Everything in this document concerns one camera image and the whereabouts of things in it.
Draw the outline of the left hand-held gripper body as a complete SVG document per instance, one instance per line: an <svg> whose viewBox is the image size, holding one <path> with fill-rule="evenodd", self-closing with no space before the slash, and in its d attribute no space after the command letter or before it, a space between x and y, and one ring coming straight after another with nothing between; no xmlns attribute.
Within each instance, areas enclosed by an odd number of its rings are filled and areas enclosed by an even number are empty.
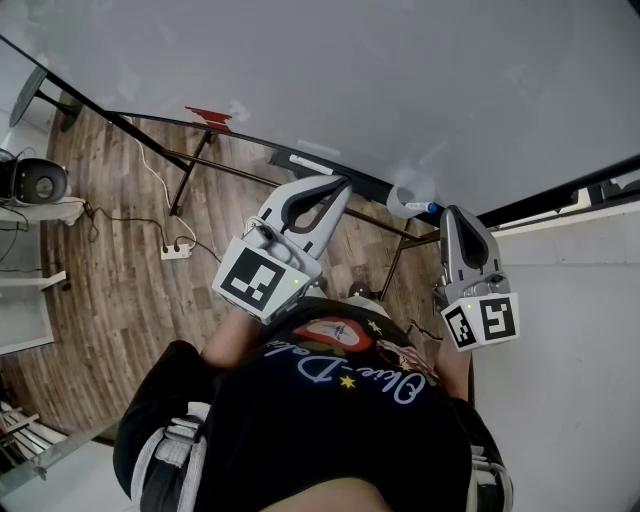
<svg viewBox="0 0 640 512"><path fill-rule="evenodd" d="M212 288L267 325L293 307L320 276L322 250L313 239L281 233L254 216L243 236L230 242Z"/></svg>

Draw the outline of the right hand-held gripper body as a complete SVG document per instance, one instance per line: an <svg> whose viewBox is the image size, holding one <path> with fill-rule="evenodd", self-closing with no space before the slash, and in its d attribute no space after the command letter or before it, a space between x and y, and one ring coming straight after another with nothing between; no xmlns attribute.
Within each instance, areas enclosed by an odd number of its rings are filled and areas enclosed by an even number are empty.
<svg viewBox="0 0 640 512"><path fill-rule="evenodd" d="M434 303L458 352L520 336L518 295L503 269L470 277L445 269L434 288Z"/></svg>

